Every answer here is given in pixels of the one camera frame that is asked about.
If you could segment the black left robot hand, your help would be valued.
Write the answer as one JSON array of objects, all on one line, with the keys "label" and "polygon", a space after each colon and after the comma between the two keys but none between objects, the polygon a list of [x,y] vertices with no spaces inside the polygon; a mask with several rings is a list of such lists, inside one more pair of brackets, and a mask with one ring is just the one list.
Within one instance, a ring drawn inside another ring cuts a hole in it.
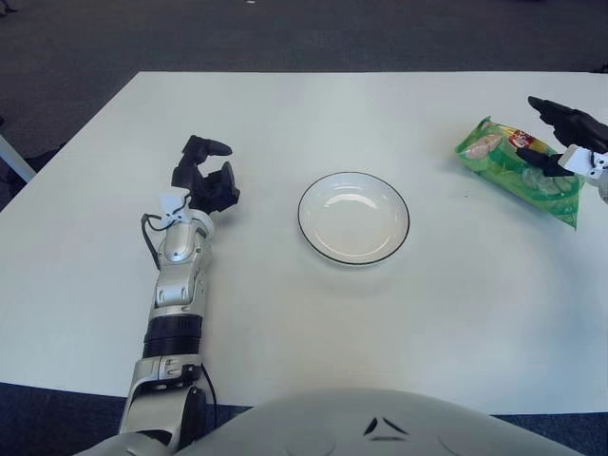
[{"label": "black left robot hand", "polygon": [[240,191],[235,184],[231,163],[203,176],[199,166],[208,157],[227,157],[232,148],[223,142],[192,135],[182,149],[182,157],[174,168],[171,185],[187,190],[187,207],[206,214],[221,212],[238,203]]}]

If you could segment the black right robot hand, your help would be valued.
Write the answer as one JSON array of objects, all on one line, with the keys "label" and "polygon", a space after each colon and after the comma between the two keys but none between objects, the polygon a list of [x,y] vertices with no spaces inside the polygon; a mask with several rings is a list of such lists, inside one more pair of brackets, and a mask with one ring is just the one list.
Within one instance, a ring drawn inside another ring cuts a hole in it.
[{"label": "black right robot hand", "polygon": [[607,125],[583,111],[549,100],[529,96],[527,101],[541,120],[553,127],[554,136],[566,149],[549,156],[525,147],[518,148],[517,155],[540,168],[546,177],[578,175],[599,182],[607,173]]}]

